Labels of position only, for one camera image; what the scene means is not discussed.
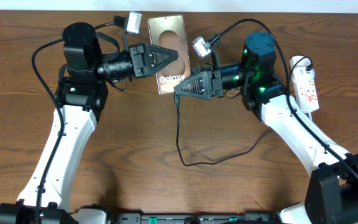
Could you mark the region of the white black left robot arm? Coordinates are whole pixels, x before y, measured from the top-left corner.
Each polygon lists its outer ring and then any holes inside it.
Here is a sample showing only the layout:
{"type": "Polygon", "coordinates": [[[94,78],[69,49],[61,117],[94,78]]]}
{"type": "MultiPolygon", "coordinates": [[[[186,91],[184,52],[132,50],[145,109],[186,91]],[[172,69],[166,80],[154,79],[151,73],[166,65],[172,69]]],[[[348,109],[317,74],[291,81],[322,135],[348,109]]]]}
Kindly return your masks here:
{"type": "Polygon", "coordinates": [[[0,223],[114,223],[116,217],[97,205],[70,212],[70,195],[88,139],[117,82],[145,78],[174,62],[176,50],[157,45],[117,45],[104,54],[99,45],[116,39],[99,27],[77,22],[65,28],[61,43],[66,63],[58,88],[50,94],[53,124],[37,167],[15,203],[0,204],[0,223]]]}

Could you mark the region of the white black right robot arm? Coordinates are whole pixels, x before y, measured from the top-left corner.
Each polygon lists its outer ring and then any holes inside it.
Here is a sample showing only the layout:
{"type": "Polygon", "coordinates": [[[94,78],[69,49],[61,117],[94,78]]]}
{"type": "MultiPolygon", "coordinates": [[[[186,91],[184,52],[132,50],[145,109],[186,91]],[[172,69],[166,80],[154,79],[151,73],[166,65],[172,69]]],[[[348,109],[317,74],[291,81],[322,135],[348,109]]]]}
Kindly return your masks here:
{"type": "Polygon", "coordinates": [[[271,34],[254,32],[240,62],[196,68],[175,87],[175,95],[208,100],[239,89],[244,106],[299,158],[310,177],[305,201],[279,210],[274,222],[357,223],[358,154],[333,142],[302,112],[274,74],[276,48],[271,34]]]}

